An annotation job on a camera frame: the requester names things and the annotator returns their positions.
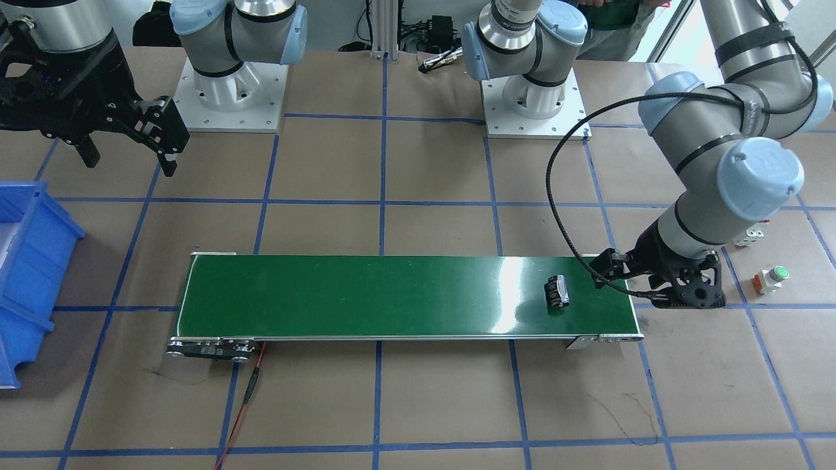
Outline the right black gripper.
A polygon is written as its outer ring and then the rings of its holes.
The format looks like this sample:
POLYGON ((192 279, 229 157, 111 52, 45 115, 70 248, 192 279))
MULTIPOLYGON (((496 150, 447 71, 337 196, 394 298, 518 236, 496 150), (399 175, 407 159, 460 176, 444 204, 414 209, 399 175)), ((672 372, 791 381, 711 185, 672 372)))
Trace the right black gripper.
POLYGON ((141 100, 114 31, 87 50, 50 53, 36 46, 24 21, 8 28, 12 40, 2 51, 2 74, 13 63, 29 69, 21 76, 2 76, 4 131, 40 131, 69 140, 86 168, 101 160, 91 133, 125 134, 155 151, 165 176, 175 174, 189 131, 173 98, 141 100))

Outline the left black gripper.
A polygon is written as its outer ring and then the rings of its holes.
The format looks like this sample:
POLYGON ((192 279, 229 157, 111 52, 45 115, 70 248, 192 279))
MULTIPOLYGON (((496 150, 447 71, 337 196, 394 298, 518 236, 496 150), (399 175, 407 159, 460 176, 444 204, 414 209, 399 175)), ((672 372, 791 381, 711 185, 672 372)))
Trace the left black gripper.
POLYGON ((664 283, 670 284, 653 292, 653 306, 714 309, 726 305, 720 260, 716 253, 698 259, 680 256, 663 242, 657 222, 642 232, 627 256, 627 267, 632 277, 648 275, 652 289, 664 283))

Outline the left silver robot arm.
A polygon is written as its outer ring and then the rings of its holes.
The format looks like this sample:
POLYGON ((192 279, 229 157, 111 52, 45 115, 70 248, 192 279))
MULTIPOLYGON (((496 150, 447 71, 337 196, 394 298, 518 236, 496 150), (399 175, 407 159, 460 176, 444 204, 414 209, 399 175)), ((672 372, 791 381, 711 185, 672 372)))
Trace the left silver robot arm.
MULTIPOLYGON (((645 130, 686 187, 625 254, 581 261, 595 288, 656 307, 723 307, 718 250, 771 217, 803 186, 797 155, 780 140, 826 118, 833 89, 815 72, 788 24, 765 1, 702 6, 724 83, 691 72, 661 78, 634 98, 645 130)), ((587 32, 562 1, 492 1, 462 34, 475 80, 510 77, 506 95, 558 95, 587 32)))

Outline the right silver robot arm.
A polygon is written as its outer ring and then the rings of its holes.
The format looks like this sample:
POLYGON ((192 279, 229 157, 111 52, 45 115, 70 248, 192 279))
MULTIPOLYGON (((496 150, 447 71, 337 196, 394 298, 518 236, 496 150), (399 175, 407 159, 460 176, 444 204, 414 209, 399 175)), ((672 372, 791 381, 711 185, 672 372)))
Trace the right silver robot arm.
POLYGON ((289 66, 301 62, 308 15, 295 1, 176 1, 168 12, 186 52, 174 96, 143 99, 101 1, 3 1, 2 129, 39 131, 93 168, 93 132, 128 136, 176 171, 191 131, 274 132, 289 66))

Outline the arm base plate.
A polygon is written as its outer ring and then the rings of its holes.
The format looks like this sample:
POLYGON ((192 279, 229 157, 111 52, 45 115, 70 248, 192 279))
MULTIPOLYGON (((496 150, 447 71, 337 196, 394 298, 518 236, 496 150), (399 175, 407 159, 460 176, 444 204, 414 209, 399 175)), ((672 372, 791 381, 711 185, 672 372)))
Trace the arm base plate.
POLYGON ((186 128, 194 132, 275 133, 289 66, 245 62, 221 78, 200 74, 186 59, 175 101, 186 128))
POLYGON ((522 75, 480 84, 489 138, 560 140, 587 116, 574 69, 553 88, 522 75))

